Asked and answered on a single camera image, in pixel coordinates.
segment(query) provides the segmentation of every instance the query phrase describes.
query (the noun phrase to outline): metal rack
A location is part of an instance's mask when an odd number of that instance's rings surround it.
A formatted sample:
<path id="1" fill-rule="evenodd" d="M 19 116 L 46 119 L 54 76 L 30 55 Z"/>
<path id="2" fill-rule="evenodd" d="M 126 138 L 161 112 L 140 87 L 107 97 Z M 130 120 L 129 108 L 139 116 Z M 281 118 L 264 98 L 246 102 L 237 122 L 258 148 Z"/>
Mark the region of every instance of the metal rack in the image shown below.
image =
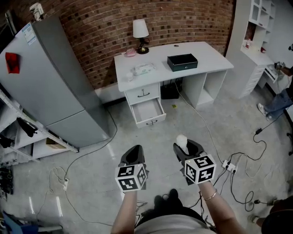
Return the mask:
<path id="1" fill-rule="evenodd" d="M 25 114 L 20 105 L 0 90 L 0 99 L 5 103 L 2 113 L 0 113 L 0 133 L 9 127 L 19 117 L 37 128 L 37 133 L 29 137 L 21 127 L 17 128 L 14 145 L 3 149 L 3 155 L 0 159 L 1 166 L 17 165 L 19 163 L 35 161 L 39 158 L 64 151 L 77 153 L 78 149 L 62 138 L 52 134 L 40 122 L 31 119 Z M 65 149 L 53 149 L 46 145 L 46 138 L 50 138 L 56 143 L 65 147 Z"/>

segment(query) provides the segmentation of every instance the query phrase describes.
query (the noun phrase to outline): person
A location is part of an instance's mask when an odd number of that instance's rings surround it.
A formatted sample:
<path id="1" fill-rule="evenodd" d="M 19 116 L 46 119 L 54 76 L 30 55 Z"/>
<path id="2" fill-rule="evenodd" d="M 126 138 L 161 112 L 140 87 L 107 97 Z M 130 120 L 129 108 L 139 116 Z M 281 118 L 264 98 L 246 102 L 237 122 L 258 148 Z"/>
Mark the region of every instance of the person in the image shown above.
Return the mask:
<path id="1" fill-rule="evenodd" d="M 210 215 L 220 234 L 245 234 L 228 203 L 210 182 L 198 185 Z M 137 192 L 126 192 L 112 227 L 112 234 L 212 234 L 205 221 L 194 210 L 183 207 L 172 189 L 169 198 L 155 197 L 155 208 L 135 226 Z"/>
<path id="2" fill-rule="evenodd" d="M 293 75 L 293 67 L 290 69 L 278 65 L 276 65 L 275 67 L 277 70 L 282 71 L 287 76 Z M 278 118 L 281 114 L 283 114 L 283 111 L 286 108 L 290 107 L 292 104 L 293 82 L 291 82 L 289 88 L 286 88 L 281 93 L 277 94 L 270 104 L 264 106 L 258 103 L 257 108 L 264 116 L 266 116 L 266 119 L 269 121 Z"/>
<path id="3" fill-rule="evenodd" d="M 248 216 L 248 221 L 261 227 L 263 234 L 291 233 L 291 222 L 293 220 L 293 196 L 285 200 L 272 202 L 272 209 L 266 218 L 255 214 Z"/>

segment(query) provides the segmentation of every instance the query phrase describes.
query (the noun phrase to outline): concrete floor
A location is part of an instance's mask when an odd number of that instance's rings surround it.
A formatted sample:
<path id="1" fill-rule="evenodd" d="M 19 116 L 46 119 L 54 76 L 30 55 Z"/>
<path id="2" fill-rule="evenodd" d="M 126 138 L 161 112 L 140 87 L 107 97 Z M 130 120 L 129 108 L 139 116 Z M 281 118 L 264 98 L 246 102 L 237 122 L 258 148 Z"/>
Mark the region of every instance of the concrete floor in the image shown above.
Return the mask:
<path id="1" fill-rule="evenodd" d="M 264 145 L 255 144 L 252 137 L 257 128 L 266 126 L 268 122 L 256 109 L 256 104 L 266 103 L 271 98 L 268 90 L 257 87 L 251 95 L 237 100 L 232 98 L 223 87 L 213 105 L 199 110 L 206 119 L 222 160 L 239 151 L 253 158 L 260 156 Z M 172 108 L 172 104 L 176 104 L 177 108 Z M 141 211 L 151 208 L 154 197 L 168 193 L 171 188 L 179 191 L 179 197 L 187 207 L 193 205 L 199 198 L 198 187 L 187 186 L 179 172 L 181 164 L 173 152 L 173 143 L 180 133 L 200 143 L 206 152 L 212 154 L 217 162 L 217 175 L 222 172 L 203 120 L 181 98 L 162 100 L 162 106 L 167 114 L 166 120 L 142 129 L 136 127 L 126 102 L 109 108 L 118 126 L 117 135 L 107 147 L 76 161 L 68 172 L 70 181 L 67 196 L 86 221 L 113 223 L 123 197 L 114 179 L 114 169 L 121 155 L 136 144 L 143 146 L 147 169 L 150 171 L 146 181 L 147 189 L 138 192 L 138 199 L 148 202 Z M 114 126 L 110 120 L 109 123 L 113 132 Z M 247 193 L 251 190 L 254 191 L 253 200 L 260 199 L 265 202 L 271 197 L 287 197 L 286 181 L 292 176 L 293 166 L 293 156 L 288 156 L 291 143 L 286 136 L 286 132 L 290 131 L 286 118 L 282 116 L 256 137 L 267 142 L 267 150 L 259 161 L 248 161 L 247 172 L 250 175 L 254 175 L 262 165 L 255 178 L 249 178 L 245 174 L 246 158 L 242 158 L 233 183 L 233 191 L 239 201 L 244 202 Z M 57 166 L 66 170 L 74 159 L 104 144 L 83 148 L 77 154 L 65 152 L 46 157 L 40 164 L 27 163 L 14 166 L 15 194 L 8 196 L 7 202 L 2 200 L 1 207 L 6 212 L 19 217 L 36 218 L 49 188 L 50 170 Z M 228 173 L 222 176 L 216 184 L 219 190 L 227 175 Z M 60 170 L 59 176 L 64 177 L 64 172 Z M 51 173 L 51 189 L 54 193 L 48 192 L 38 219 L 61 224 L 65 233 L 109 233 L 108 226 L 81 220 L 68 203 L 62 185 L 57 182 L 57 177 L 53 173 Z M 265 205 L 256 205 L 252 212 L 246 212 L 244 205 L 236 203 L 233 199 L 229 180 L 225 184 L 222 196 L 231 205 L 239 222 L 248 233 L 260 233 L 257 226 L 247 222 L 247 216 L 250 213 L 266 216 L 269 209 Z M 58 199 L 62 216 L 57 207 Z M 194 209 L 200 213 L 200 204 Z"/>

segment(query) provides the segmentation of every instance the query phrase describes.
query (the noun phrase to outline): bracelet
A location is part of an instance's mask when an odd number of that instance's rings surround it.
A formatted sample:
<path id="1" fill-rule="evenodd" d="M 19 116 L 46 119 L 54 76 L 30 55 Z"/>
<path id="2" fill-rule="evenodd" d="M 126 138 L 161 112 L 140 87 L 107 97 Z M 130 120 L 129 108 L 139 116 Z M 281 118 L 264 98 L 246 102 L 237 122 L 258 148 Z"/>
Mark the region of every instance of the bracelet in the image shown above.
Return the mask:
<path id="1" fill-rule="evenodd" d="M 205 201 L 211 200 L 211 199 L 216 195 L 217 191 L 218 191 L 218 190 L 216 189 L 215 193 L 214 193 L 211 197 L 209 197 L 208 199 L 205 199 L 205 198 L 204 198 Z"/>

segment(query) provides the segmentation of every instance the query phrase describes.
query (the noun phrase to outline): white shirt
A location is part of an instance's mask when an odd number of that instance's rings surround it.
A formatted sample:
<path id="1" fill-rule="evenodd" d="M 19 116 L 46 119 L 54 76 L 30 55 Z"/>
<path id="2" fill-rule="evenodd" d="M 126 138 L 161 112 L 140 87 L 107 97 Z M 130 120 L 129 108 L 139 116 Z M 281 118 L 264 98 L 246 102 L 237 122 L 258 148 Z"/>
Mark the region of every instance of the white shirt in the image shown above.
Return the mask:
<path id="1" fill-rule="evenodd" d="M 164 215 L 142 223 L 135 234 L 215 234 L 202 221 L 186 215 Z"/>

